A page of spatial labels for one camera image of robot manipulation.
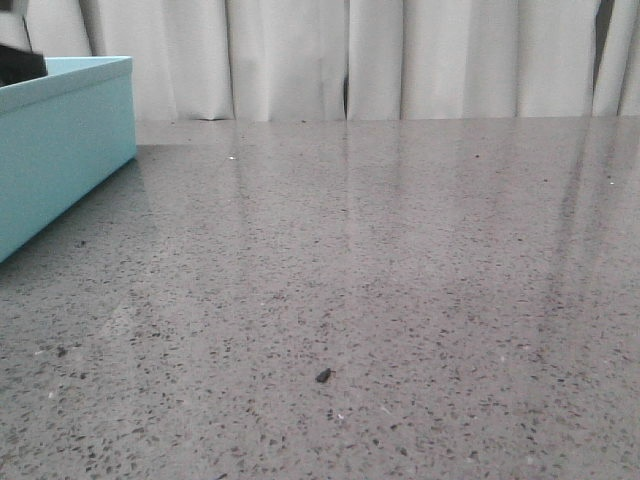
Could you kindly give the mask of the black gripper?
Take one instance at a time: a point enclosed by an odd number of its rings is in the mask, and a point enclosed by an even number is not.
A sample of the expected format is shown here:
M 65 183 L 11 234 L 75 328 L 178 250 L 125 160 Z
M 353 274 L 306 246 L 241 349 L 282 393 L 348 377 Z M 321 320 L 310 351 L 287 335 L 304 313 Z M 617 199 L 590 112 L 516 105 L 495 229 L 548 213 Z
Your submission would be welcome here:
M 0 45 L 0 80 L 2 86 L 46 76 L 46 62 L 39 53 Z

